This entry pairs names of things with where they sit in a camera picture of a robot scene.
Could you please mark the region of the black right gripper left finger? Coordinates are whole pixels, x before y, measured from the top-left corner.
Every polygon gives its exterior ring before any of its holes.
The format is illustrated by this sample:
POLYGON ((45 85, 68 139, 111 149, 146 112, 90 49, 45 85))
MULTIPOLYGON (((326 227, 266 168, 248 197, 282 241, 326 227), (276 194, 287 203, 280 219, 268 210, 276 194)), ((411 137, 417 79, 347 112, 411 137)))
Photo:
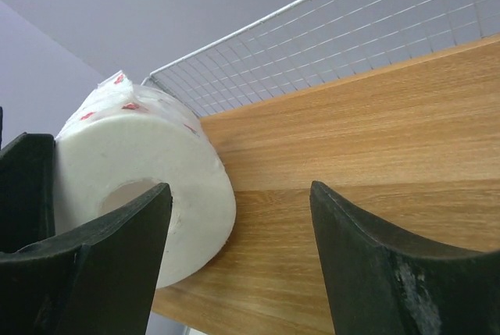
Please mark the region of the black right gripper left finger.
POLYGON ((1 255, 3 334, 143 334, 170 224, 158 184, 71 231, 1 255))

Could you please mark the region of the pink dotted roll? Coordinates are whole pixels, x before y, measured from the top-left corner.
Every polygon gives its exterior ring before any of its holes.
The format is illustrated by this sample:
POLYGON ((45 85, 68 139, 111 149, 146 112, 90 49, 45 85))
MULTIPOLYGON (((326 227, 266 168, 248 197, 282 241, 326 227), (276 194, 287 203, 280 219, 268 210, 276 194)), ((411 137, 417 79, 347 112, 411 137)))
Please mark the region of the pink dotted roll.
POLYGON ((199 271, 225 245, 236 219, 234 191, 198 117, 118 72, 56 136, 55 230, 72 230, 159 183, 173 197, 156 283, 163 288, 199 271))

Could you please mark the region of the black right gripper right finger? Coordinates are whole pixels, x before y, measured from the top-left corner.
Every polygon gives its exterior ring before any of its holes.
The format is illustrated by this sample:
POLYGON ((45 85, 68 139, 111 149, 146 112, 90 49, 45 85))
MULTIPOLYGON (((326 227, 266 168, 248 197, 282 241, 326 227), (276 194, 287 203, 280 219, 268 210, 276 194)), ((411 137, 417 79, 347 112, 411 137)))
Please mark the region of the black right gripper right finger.
POLYGON ((319 181, 309 203, 335 333, 498 333, 497 251, 422 237, 319 181))

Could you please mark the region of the white wire wooden shelf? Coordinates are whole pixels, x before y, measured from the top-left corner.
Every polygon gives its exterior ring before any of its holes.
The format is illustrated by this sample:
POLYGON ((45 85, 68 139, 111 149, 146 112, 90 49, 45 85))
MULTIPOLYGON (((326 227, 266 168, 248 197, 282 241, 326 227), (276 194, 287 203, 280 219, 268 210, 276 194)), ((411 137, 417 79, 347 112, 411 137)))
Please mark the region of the white wire wooden shelf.
POLYGON ((297 0, 149 74, 202 119, 237 201, 155 313, 214 334, 332 334, 319 180, 424 237, 499 246, 499 0, 297 0))

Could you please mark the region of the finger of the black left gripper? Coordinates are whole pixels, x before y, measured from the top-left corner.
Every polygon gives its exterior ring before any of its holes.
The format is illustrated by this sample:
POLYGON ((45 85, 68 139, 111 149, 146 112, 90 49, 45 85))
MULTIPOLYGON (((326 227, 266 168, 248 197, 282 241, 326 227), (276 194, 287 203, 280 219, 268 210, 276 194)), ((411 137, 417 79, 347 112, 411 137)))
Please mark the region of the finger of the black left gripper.
POLYGON ((18 251, 55 235, 55 138, 21 133, 1 148, 1 250, 18 251))

